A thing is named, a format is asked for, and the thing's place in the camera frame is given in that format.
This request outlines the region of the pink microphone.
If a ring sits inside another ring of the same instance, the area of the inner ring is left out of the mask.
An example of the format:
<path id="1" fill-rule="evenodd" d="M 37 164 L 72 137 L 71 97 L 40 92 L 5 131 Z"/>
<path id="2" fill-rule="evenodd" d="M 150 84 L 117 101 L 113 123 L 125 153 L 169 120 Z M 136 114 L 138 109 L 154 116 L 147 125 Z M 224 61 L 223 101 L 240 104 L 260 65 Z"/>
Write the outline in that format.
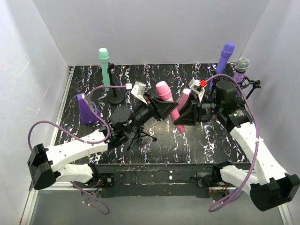
<path id="1" fill-rule="evenodd" d="M 171 89 L 169 85 L 165 81 L 160 81 L 156 84 L 156 90 L 158 96 L 163 100 L 163 101 L 172 101 L 173 102 L 173 96 Z M 177 108 L 173 110 L 173 112 L 170 114 L 173 122 L 175 122 L 176 119 L 179 118 L 180 113 L 178 112 Z"/>

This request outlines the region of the round base stand front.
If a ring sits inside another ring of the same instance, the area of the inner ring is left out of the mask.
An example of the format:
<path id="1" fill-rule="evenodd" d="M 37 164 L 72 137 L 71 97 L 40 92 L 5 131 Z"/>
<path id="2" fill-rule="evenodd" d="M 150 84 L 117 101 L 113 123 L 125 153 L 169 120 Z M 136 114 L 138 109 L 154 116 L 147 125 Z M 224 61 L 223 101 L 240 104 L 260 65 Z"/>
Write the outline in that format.
<path id="1" fill-rule="evenodd" d="M 210 87 L 209 87 L 209 90 L 210 90 L 210 96 L 213 95 L 214 91 L 215 91 L 215 87 L 216 87 L 216 83 L 218 82 L 218 79 L 213 79 L 211 82 L 210 82 Z"/>

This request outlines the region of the round base stand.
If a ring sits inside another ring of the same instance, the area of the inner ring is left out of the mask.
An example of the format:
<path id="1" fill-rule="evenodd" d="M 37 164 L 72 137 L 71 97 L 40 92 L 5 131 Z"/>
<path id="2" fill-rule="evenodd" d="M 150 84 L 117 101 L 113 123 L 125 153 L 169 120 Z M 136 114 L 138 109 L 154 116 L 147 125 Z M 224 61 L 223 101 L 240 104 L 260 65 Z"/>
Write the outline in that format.
<path id="1" fill-rule="evenodd" d="M 209 87 L 209 90 L 210 90 L 210 96 L 213 95 L 214 91 L 215 91 L 215 87 L 216 87 L 216 83 L 218 82 L 218 79 L 213 79 L 211 82 L 210 82 L 210 87 Z"/>
<path id="2" fill-rule="evenodd" d="M 114 64 L 113 63 L 108 63 L 108 69 L 107 72 L 109 74 L 109 78 L 110 78 L 110 85 L 114 86 L 115 83 L 113 81 L 112 78 L 112 70 L 114 69 Z M 121 91 L 118 88 L 110 88 L 110 90 L 108 91 L 108 102 L 111 105 L 119 105 L 121 103 L 124 102 L 125 100 L 125 93 L 123 91 Z"/>

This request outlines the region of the black tripod mic stand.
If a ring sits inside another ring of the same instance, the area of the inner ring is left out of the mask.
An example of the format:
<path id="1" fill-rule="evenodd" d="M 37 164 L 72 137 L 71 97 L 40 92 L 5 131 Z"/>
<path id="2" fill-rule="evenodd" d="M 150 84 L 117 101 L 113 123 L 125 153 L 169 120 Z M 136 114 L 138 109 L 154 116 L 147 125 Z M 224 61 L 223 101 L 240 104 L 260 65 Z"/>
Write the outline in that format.
<path id="1" fill-rule="evenodd" d="M 131 146 L 134 142 L 134 140 L 139 140 L 142 137 L 150 137 L 153 141 L 157 141 L 157 138 L 152 136 L 151 134 L 148 134 L 146 132 L 144 132 L 144 127 L 140 126 L 135 132 L 134 132 L 134 136 L 132 138 L 132 140 L 129 142 L 129 146 L 127 147 L 127 151 L 131 150 Z"/>

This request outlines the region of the glitter purple microphone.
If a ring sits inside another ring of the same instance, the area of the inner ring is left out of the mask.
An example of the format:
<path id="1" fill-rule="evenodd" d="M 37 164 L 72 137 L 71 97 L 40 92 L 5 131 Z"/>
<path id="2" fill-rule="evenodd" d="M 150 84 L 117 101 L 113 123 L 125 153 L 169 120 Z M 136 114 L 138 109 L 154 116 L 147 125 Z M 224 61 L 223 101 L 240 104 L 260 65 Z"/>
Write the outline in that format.
<path id="1" fill-rule="evenodd" d="M 245 72 L 249 68 L 249 66 L 250 66 L 249 59 L 245 57 L 239 58 L 236 61 L 233 78 L 237 83 L 242 83 L 245 77 Z"/>

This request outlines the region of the purple plastic microphone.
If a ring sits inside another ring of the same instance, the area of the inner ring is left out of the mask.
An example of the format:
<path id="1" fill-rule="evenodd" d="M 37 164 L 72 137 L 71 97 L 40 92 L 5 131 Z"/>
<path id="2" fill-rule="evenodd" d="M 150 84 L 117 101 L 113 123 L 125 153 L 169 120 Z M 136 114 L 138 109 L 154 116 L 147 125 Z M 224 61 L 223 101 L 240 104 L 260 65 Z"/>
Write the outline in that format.
<path id="1" fill-rule="evenodd" d="M 212 73 L 212 75 L 221 74 L 223 73 L 229 58 L 232 56 L 235 50 L 235 44 L 232 42 L 225 43 L 221 50 L 221 56 L 218 61 L 217 67 L 215 71 Z"/>

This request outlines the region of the teal green microphone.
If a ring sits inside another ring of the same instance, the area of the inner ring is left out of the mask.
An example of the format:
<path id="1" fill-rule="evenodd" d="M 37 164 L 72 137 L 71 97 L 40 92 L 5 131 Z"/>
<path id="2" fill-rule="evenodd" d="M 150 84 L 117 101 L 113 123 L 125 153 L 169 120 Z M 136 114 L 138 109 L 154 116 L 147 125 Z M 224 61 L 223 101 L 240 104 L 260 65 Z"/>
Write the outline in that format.
<path id="1" fill-rule="evenodd" d="M 106 48 L 100 48 L 98 51 L 100 66 L 102 70 L 102 78 L 104 86 L 110 86 L 110 77 L 108 72 L 109 66 L 109 53 Z"/>

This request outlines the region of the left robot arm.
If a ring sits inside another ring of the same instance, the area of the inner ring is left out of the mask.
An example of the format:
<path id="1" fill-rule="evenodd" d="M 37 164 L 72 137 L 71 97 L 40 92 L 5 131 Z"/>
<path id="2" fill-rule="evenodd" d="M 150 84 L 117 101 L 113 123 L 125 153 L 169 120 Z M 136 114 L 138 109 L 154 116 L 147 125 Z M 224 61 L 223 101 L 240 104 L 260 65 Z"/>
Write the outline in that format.
<path id="1" fill-rule="evenodd" d="M 85 137 L 61 145 L 36 145 L 28 160 L 33 188 L 42 190 L 55 182 L 75 181 L 88 185 L 98 182 L 100 173 L 92 165 L 76 165 L 74 161 L 117 148 L 128 141 L 128 134 L 134 133 L 136 138 L 145 136 L 143 126 L 148 120 L 165 120 L 177 106 L 177 102 L 145 94 L 134 111 L 124 105 L 117 107 L 109 118 L 109 129 L 101 127 Z"/>

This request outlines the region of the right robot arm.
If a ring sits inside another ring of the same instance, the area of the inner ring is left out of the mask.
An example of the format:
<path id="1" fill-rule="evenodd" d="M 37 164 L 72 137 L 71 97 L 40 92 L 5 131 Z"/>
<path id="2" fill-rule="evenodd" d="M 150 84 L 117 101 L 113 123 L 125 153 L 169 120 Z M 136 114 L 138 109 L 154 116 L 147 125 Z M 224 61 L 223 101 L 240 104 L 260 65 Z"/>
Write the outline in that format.
<path id="1" fill-rule="evenodd" d="M 236 189 L 216 201 L 209 212 L 215 212 L 236 201 L 242 193 L 248 194 L 260 211 L 290 202 L 300 187 L 300 179 L 296 174 L 290 175 L 273 157 L 259 136 L 245 103 L 237 99 L 237 86 L 231 81 L 218 81 L 216 96 L 206 100 L 206 84 L 204 80 L 190 81 L 190 94 L 186 103 L 180 101 L 180 116 L 174 124 L 194 126 L 197 122 L 208 121 L 212 115 L 216 115 L 251 162 L 248 172 L 229 161 L 213 166 L 210 180 L 232 184 Z"/>

